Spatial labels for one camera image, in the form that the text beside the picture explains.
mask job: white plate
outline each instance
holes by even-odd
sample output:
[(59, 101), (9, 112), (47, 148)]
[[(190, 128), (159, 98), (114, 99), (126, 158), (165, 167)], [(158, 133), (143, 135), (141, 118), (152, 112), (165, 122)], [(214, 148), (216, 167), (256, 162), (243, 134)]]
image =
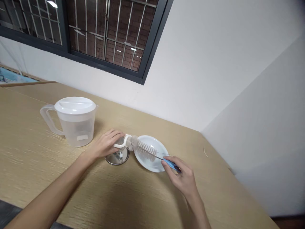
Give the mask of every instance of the white plate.
[[(159, 142), (157, 139), (155, 139), (154, 137), (151, 136), (147, 136), (147, 135), (142, 135), (140, 137), (138, 137), (138, 139), (145, 143), (148, 146), (151, 146), (153, 148), (155, 148), (157, 150), (157, 157), (163, 158), (164, 156), (168, 155), (168, 152), (166, 150), (166, 148), (164, 147), (164, 145)], [(136, 155), (137, 160), (140, 162), (140, 164), (150, 170), (151, 172), (163, 172), (164, 168), (161, 164), (161, 160), (155, 157), (149, 157), (146, 154), (148, 153), (138, 153), (137, 151), (134, 152), (134, 154)]]

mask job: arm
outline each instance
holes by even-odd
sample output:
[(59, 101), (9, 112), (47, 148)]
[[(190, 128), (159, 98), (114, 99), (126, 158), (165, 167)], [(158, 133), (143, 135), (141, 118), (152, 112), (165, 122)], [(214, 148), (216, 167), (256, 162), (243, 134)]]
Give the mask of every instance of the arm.
[(192, 210), (193, 227), (198, 229), (211, 229), (203, 201), (200, 198), (193, 169), (178, 157), (166, 156), (165, 159), (174, 162), (180, 169), (180, 174), (174, 174), (165, 161), (161, 161), (173, 185), (184, 195)]
[(50, 228), (65, 203), (77, 188), (86, 170), (100, 157), (117, 152), (114, 143), (125, 134), (109, 130), (84, 151), (76, 161), (42, 193), (30, 202), (5, 229)]

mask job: hand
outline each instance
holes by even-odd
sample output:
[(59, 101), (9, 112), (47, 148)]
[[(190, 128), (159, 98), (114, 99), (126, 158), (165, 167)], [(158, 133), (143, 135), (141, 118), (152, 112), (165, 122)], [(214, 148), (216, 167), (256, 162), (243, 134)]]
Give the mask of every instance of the hand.
[(125, 134), (121, 131), (111, 129), (100, 136), (100, 138), (96, 140), (86, 151), (95, 158), (105, 157), (109, 154), (113, 154), (119, 151), (119, 148), (115, 148), (113, 145), (119, 138), (124, 136)]
[(183, 160), (176, 156), (165, 156), (165, 159), (174, 162), (180, 169), (181, 173), (174, 174), (171, 167), (165, 162), (161, 161), (169, 179), (173, 185), (187, 198), (198, 193), (193, 169), (187, 165)]

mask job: metal lid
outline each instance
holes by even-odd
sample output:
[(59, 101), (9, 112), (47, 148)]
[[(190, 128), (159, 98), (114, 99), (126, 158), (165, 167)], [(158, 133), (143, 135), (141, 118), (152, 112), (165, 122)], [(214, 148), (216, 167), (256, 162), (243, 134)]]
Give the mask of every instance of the metal lid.
[(127, 161), (128, 158), (129, 158), (129, 150), (125, 147), (120, 148), (120, 151), (105, 157), (106, 161), (112, 165), (123, 164), (125, 161)]
[(81, 115), (93, 111), (95, 103), (84, 97), (67, 97), (55, 103), (58, 112), (71, 115)]

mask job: wooden table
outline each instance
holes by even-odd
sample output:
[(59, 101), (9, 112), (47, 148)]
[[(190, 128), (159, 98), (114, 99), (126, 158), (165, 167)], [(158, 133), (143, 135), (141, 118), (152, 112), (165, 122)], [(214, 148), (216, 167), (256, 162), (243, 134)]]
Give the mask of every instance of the wooden table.
[[(59, 83), (0, 88), (0, 199), (25, 207), (88, 148), (69, 146), (39, 113), (46, 103), (69, 96), (100, 106), (94, 140), (110, 128), (154, 136), (192, 165), (212, 228), (278, 228), (199, 132)], [(131, 153), (120, 166), (97, 162), (57, 222), (75, 229), (168, 229), (188, 228), (187, 216), (185, 200), (166, 173), (146, 170)]]

